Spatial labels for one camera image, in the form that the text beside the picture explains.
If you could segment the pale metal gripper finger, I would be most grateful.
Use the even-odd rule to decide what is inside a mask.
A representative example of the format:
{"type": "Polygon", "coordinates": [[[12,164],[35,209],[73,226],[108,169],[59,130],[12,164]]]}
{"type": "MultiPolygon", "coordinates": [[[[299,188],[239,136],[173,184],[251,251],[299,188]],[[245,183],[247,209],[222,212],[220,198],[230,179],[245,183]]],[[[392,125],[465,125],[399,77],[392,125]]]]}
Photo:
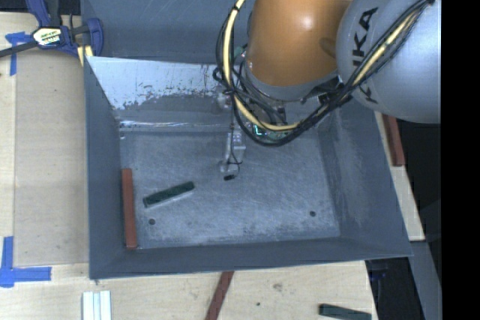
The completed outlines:
{"type": "Polygon", "coordinates": [[[220,172],[223,175],[233,175],[236,173],[236,159],[233,154],[233,135],[227,134],[226,146],[223,153],[223,158],[219,162],[220,172]]]}
{"type": "Polygon", "coordinates": [[[232,158],[236,165],[240,165],[243,162],[243,157],[246,150],[246,144],[241,133],[234,133],[232,136],[232,158]]]}

